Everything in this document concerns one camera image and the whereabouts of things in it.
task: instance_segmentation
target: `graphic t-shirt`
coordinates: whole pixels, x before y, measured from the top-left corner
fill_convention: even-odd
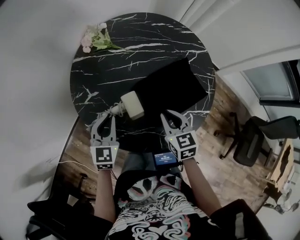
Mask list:
[[[190,187],[172,174],[128,171],[119,177],[114,199],[118,216],[106,239],[270,239],[243,200],[208,218]]]
[[[120,214],[109,239],[199,239],[205,229],[221,237],[220,229],[180,192],[182,179],[153,176],[135,183],[128,198],[118,200]]]

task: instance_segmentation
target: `round table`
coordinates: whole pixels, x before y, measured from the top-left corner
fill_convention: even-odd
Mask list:
[[[210,56],[187,27],[169,17],[153,13],[132,13],[106,22],[112,42],[131,51],[109,49],[84,53],[82,46],[73,60],[70,88],[74,106],[88,126],[101,112],[154,71],[187,57],[190,67],[208,95],[183,112],[197,130],[208,115],[214,94],[215,75]],[[149,152],[167,148],[162,126],[132,121],[126,114],[116,117],[120,148]]]

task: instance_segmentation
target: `person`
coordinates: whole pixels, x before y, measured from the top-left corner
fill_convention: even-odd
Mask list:
[[[113,195],[109,170],[100,170],[95,213],[97,239],[270,240],[244,200],[222,207],[194,158],[156,171],[153,156],[129,153]]]

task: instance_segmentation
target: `small display screen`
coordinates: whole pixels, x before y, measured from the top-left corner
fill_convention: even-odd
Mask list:
[[[177,162],[175,155],[171,152],[155,154],[154,158],[156,165],[164,165]]]

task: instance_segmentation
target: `black chair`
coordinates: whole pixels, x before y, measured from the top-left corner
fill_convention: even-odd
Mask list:
[[[81,174],[82,178],[77,188],[63,183],[63,178],[59,178],[55,188],[52,190],[48,200],[30,202],[28,208],[35,213],[29,220],[27,226],[26,239],[40,240],[49,235],[53,235],[60,240],[80,239],[86,237],[86,231],[79,231],[89,228],[95,223],[94,208],[90,199],[81,192],[81,186],[86,174]],[[69,195],[78,199],[74,206],[67,204]]]
[[[223,134],[226,137],[233,138],[233,143],[225,155],[220,155],[220,159],[227,155],[236,146],[233,159],[239,164],[253,166],[259,153],[266,156],[265,165],[272,155],[272,149],[269,152],[262,148],[264,133],[269,139],[297,138],[300,137],[300,121],[293,116],[280,118],[274,121],[266,122],[258,117],[251,117],[240,131],[239,121],[235,112],[229,114],[234,117],[234,135],[215,131],[214,136]]]

